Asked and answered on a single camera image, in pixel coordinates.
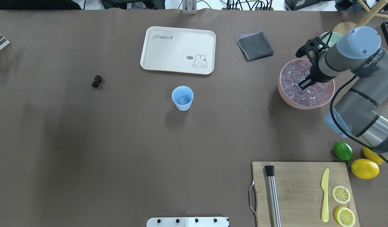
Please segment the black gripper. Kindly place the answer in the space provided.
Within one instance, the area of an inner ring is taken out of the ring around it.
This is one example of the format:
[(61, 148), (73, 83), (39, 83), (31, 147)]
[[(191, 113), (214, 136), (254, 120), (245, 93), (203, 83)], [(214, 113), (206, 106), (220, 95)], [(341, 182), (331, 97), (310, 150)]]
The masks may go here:
[(318, 68), (318, 66), (312, 65), (310, 68), (309, 79), (305, 79), (298, 83), (298, 86), (305, 90), (309, 86), (312, 86), (314, 82), (326, 83), (327, 76)]

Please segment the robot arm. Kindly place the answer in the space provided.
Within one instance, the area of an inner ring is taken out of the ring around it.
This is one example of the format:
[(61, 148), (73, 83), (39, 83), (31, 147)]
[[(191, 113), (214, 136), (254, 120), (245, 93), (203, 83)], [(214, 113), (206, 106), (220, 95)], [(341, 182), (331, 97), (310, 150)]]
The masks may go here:
[(350, 70), (355, 83), (334, 105), (324, 123), (342, 137), (348, 137), (369, 148), (388, 164), (388, 119), (376, 109), (388, 99), (388, 52), (381, 47), (381, 37), (371, 27), (352, 28), (332, 47), (324, 36), (308, 40), (296, 57), (307, 56), (310, 74), (299, 83), (304, 90), (316, 83), (333, 80)]

